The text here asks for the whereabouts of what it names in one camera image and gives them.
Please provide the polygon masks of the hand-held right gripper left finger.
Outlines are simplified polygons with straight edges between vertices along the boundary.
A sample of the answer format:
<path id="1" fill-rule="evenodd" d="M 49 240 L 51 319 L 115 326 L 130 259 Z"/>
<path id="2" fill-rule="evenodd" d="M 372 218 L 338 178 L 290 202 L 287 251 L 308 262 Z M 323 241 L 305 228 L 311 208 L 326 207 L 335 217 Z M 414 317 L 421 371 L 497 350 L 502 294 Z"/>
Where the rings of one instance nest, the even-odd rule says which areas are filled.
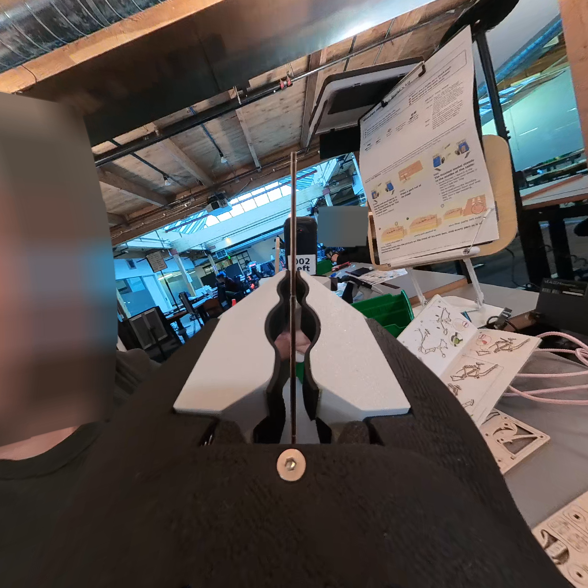
<path id="1" fill-rule="evenodd" d="M 215 324 L 180 391 L 176 413 L 235 422 L 247 440 L 279 442 L 288 378 L 276 340 L 289 327 L 290 272 L 281 271 Z"/>

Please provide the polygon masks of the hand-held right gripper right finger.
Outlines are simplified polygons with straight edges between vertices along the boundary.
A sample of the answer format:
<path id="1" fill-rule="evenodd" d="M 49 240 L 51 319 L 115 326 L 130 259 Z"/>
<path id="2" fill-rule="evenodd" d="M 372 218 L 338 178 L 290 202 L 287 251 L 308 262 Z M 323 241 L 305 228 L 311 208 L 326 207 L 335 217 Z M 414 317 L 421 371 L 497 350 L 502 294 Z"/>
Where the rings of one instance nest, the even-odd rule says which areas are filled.
<path id="1" fill-rule="evenodd" d="M 320 442 L 349 422 L 405 415 L 410 403 L 367 319 L 306 272 L 296 273 L 304 354 L 303 402 Z"/>

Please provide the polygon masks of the wooden sheet with triangle cutouts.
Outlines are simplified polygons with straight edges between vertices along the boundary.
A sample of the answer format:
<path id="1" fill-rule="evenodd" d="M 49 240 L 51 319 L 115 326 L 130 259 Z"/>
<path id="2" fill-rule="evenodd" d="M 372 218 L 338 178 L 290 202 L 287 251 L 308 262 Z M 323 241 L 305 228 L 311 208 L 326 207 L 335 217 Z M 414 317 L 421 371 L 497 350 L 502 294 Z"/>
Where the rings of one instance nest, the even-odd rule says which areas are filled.
<path id="1" fill-rule="evenodd" d="M 290 379 L 290 437 L 291 444 L 297 443 L 297 421 L 296 421 L 296 244 L 297 244 L 297 205 L 296 205 L 296 176 L 297 176 L 297 155 L 290 153 L 290 261 L 289 261 L 289 379 Z"/>

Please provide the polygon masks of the open white instruction booklet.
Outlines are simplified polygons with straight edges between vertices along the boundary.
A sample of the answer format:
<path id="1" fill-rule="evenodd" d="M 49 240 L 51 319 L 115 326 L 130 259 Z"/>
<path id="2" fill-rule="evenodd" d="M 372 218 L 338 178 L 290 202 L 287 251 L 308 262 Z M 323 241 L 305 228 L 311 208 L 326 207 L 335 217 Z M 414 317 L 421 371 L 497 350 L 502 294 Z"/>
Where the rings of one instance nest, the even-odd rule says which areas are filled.
<path id="1" fill-rule="evenodd" d="M 449 297 L 435 295 L 398 336 L 481 426 L 540 339 L 476 327 Z"/>

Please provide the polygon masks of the printed instruction sheet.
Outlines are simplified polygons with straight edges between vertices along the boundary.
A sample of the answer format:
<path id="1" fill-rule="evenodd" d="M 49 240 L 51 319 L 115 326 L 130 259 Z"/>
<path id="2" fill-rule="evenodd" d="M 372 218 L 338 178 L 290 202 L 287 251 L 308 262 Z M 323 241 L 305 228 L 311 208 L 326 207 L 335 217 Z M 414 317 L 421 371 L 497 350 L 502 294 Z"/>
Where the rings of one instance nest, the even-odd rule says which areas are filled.
<path id="1" fill-rule="evenodd" d="M 499 238 L 473 90 L 467 25 L 360 118 L 360 176 L 381 263 Z"/>

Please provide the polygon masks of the white framed black panel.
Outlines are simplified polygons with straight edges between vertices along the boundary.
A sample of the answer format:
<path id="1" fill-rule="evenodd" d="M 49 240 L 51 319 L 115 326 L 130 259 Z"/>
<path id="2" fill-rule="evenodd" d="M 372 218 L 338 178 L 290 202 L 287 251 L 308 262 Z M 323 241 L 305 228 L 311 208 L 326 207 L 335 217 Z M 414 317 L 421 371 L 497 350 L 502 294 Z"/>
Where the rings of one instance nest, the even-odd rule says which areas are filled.
<path id="1" fill-rule="evenodd" d="M 422 57 L 416 57 L 329 75 L 311 114 L 309 137 L 356 126 L 422 62 Z"/>

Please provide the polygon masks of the wooden sheet with crescent cutouts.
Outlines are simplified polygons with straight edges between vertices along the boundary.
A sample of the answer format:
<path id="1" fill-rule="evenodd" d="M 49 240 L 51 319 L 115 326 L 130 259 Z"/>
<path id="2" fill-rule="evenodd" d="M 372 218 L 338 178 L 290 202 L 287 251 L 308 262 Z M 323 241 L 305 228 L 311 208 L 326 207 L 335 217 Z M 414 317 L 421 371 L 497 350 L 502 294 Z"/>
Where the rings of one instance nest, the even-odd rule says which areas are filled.
<path id="1" fill-rule="evenodd" d="M 547 433 L 497 409 L 489 413 L 480 432 L 502 474 L 550 441 Z"/>

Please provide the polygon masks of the person's black shirt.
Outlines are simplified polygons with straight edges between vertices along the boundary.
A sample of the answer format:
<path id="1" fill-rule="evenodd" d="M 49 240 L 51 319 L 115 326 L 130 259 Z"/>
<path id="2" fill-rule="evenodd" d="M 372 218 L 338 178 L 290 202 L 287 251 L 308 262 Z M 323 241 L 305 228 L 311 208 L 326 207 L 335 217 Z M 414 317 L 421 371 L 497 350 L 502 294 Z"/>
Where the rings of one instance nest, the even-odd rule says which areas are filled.
<path id="1" fill-rule="evenodd" d="M 115 363 L 113 412 L 116 412 L 137 390 L 139 385 L 151 377 L 160 367 L 148 354 L 140 349 L 117 351 Z M 1 481 L 22 481 L 52 474 L 67 466 L 90 448 L 105 425 L 106 418 L 95 423 L 84 424 L 69 437 L 47 452 L 24 460 L 1 460 Z"/>

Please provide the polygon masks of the black cardboard box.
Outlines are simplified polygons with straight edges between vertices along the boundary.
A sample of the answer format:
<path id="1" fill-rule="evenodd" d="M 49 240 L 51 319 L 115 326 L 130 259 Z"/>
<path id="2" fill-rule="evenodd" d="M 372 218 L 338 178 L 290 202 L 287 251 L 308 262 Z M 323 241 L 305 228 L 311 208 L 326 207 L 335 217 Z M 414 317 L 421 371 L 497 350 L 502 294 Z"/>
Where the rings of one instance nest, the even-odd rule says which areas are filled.
<path id="1" fill-rule="evenodd" d="M 535 313 L 544 325 L 587 335 L 587 282 L 544 278 Z"/>

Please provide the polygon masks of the small wooden sheet with gears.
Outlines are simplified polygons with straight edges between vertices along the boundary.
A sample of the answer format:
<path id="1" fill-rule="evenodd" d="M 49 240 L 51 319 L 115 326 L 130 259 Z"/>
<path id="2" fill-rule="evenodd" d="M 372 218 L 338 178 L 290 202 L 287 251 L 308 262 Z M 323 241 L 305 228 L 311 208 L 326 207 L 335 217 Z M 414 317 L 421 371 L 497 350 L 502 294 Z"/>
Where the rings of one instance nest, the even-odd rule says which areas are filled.
<path id="1" fill-rule="evenodd" d="M 562 575 L 575 587 L 587 587 L 587 509 L 576 500 L 532 532 Z"/>

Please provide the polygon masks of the spiral metal ceiling duct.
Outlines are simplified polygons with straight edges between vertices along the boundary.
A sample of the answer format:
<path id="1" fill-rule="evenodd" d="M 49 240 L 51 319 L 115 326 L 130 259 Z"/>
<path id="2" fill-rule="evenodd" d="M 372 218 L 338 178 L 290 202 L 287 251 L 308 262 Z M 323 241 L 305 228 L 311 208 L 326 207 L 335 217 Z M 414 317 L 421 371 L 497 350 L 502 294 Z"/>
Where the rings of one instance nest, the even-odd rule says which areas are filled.
<path id="1" fill-rule="evenodd" d="M 1 73 L 144 11 L 190 12 L 193 1 L 1 1 Z"/>

